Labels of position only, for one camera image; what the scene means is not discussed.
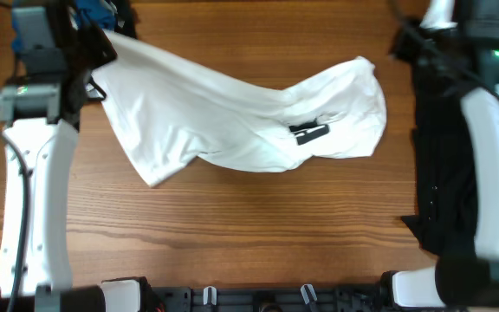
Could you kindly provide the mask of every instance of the black fabric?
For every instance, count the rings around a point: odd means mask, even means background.
[[[300,130],[294,132],[295,140],[298,142],[298,145],[304,145],[312,140],[320,138],[323,135],[327,135],[330,133],[330,127],[328,125],[321,125],[315,129],[311,130]]]
[[[319,123],[317,122],[317,120],[313,120],[313,121],[310,121],[310,122],[306,122],[304,124],[301,124],[299,126],[290,126],[290,132],[298,132],[298,131],[301,131],[301,130],[307,130],[307,129],[313,129],[314,127],[318,127],[319,126]]]
[[[117,8],[117,25],[115,26],[115,31],[124,36],[129,36],[134,39],[138,39],[136,34],[136,18],[132,7],[130,6],[129,0],[111,0],[114,6]],[[122,27],[119,26],[118,21],[122,20],[124,24]]]
[[[418,215],[402,217],[422,248],[439,256],[475,255],[475,165],[457,83],[413,65],[417,98],[412,131]]]

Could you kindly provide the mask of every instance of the wooden table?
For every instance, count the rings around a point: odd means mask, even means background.
[[[422,15],[426,1],[402,1]],[[409,68],[388,55],[397,24],[382,0],[136,3],[141,40],[238,79],[286,88],[363,55],[377,65],[388,124],[371,158],[311,159],[284,173],[201,159],[154,189],[100,105],[82,110],[70,173],[68,253],[76,286],[147,276],[154,286],[373,282],[433,263],[399,221],[413,214]],[[0,87],[12,59],[0,9]],[[0,144],[0,239],[5,167]]]

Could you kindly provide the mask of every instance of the cable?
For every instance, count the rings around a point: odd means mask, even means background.
[[[20,173],[23,177],[23,214],[21,216],[21,228],[18,237],[18,248],[16,250],[16,261],[15,261],[15,278],[13,279],[13,288],[10,292],[9,305],[7,306],[7,312],[12,312],[15,307],[16,299],[18,298],[18,290],[21,286],[21,281],[23,279],[23,263],[24,256],[26,254],[26,232],[28,229],[28,218],[29,218],[29,208],[30,208],[30,184],[29,184],[29,173],[26,161],[24,160],[21,152],[16,147],[7,136],[0,132],[0,140],[3,141],[18,159],[20,165]]]
[[[499,102],[499,94],[491,87],[489,86],[486,82],[483,81],[481,77],[479,77],[477,74],[473,73],[470,71],[468,68],[463,66],[460,63],[454,62],[453,59],[451,59],[449,56],[444,54],[442,51],[440,51],[432,42],[427,41],[424,39],[408,22],[407,19],[405,18],[404,14],[402,13],[401,9],[399,8],[397,4],[397,0],[387,0],[388,4],[390,5],[390,8],[392,10],[393,15],[396,16],[398,19],[402,29],[409,35],[411,39],[416,41],[423,47],[424,49],[427,49],[429,52],[431,52],[433,55],[441,58],[447,65],[450,67],[454,68],[455,70],[459,71],[462,75],[465,77],[471,79],[474,83],[476,83],[480,88],[485,89],[490,95],[494,96],[498,102]]]
[[[105,91],[103,91],[100,85],[95,83],[94,78],[92,76],[90,76],[90,80],[87,83],[92,85],[92,87],[94,87],[94,89],[101,94],[100,97],[88,98],[87,99],[88,102],[104,101],[107,98],[107,94],[105,93]]]

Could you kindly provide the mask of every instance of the blue component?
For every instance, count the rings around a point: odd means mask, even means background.
[[[81,18],[84,21],[91,19],[102,29],[114,30],[114,26],[117,23],[114,12],[103,6],[103,1],[105,0],[75,0],[76,7],[80,11],[80,14],[75,16],[76,24],[81,24]],[[13,7],[16,6],[16,3],[17,1],[13,1]],[[16,38],[13,40],[11,47],[15,53],[18,53],[23,49],[23,43],[18,35],[18,27],[14,16],[12,17],[12,26],[15,30]]]

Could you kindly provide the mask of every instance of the white t-shirt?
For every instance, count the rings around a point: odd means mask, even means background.
[[[370,156],[384,131],[384,95],[363,57],[274,90],[106,33],[118,59],[94,79],[107,92],[103,107],[120,144],[150,186],[195,157],[236,170],[283,172],[311,156]],[[318,127],[307,131],[288,127],[314,120]],[[327,134],[298,144],[297,137],[315,131]]]

